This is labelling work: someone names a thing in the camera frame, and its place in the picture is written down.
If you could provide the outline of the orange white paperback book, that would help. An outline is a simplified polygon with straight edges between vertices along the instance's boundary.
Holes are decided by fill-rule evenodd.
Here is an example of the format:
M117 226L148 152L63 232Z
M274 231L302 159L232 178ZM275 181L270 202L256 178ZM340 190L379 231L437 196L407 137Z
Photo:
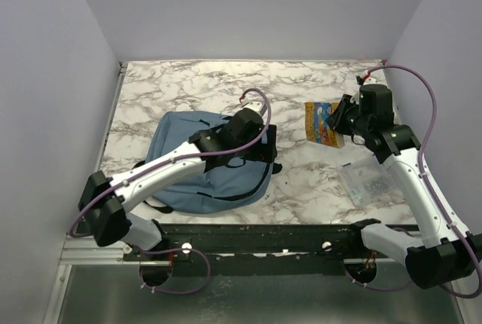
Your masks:
M305 134L308 142L332 148L342 148L344 146L343 136L334 132L326 123L326 120L337 106L337 102L306 102L304 104Z

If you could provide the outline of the blue fabric backpack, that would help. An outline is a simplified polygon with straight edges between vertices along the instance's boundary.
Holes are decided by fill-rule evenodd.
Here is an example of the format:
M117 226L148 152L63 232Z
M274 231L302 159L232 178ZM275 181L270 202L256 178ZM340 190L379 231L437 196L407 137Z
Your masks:
M169 153L198 130L213 129L218 133L229 120L229 116L212 112L168 112L161 118L143 162ZM271 176L281 169L282 165L275 161L266 164L234 157L223 167L157 192L153 198L163 205L150 207L164 214L175 211L204 215L246 206L264 196Z

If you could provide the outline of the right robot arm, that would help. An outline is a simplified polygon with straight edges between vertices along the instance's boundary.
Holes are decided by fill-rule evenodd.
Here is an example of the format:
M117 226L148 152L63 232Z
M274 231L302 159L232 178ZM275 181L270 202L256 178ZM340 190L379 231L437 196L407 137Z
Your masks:
M351 255L380 252L404 265L421 289L481 272L481 236L473 235L450 208L412 129L395 122L388 87L365 84L358 99L343 95L326 121L336 133L363 138L401 190L419 228L419 236L410 237L375 219L357 222L355 233L346 239Z

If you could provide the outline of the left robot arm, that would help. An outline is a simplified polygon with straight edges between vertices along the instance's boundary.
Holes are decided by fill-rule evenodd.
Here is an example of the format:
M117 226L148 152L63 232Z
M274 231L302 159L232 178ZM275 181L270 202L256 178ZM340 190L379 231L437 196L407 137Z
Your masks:
M96 244L123 241L151 260L166 254L160 224L133 214L149 197L163 213L213 214L247 206L266 193L276 164L274 124L257 109L233 116L168 112L160 120L147 157L131 170L89 176L78 204Z

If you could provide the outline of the clear plastic screw box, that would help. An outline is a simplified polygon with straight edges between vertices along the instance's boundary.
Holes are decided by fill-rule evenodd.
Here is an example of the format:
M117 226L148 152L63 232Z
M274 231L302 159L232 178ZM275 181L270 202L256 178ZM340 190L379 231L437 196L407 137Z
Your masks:
M396 189L392 177L374 156L347 163L338 168L338 174L355 206L367 206L384 194Z

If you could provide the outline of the black mounting base plate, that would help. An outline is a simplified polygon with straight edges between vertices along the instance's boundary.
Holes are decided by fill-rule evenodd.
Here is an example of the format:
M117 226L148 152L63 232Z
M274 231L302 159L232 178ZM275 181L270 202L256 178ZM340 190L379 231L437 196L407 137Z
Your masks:
M172 254L134 247L124 261L178 277L350 273L370 282L377 273L377 254L355 245L348 225L165 224L163 229L160 247Z

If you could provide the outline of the aluminium rail frame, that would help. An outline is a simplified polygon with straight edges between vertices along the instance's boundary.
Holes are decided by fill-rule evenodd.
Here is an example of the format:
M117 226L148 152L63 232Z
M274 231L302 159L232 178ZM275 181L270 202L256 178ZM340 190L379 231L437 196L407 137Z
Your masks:
M166 224L204 228L331 229L367 217L411 226L399 193L365 208L351 203L337 174L362 158L354 145L342 151L306 141L304 103L338 98L355 90L354 77L371 62L181 61L131 62L117 94L101 168L119 173L141 160L162 116L170 111L228 113L249 87L270 98L279 128L283 171L262 200L214 215L173 213ZM395 292L359 288L345 276L327 276L323 255L217 256L209 285L198 286L202 259L182 263L164 295L145 288L139 263L125 261L119 245L97 249L91 239L67 240L49 323L461 323L457 300L440 289Z

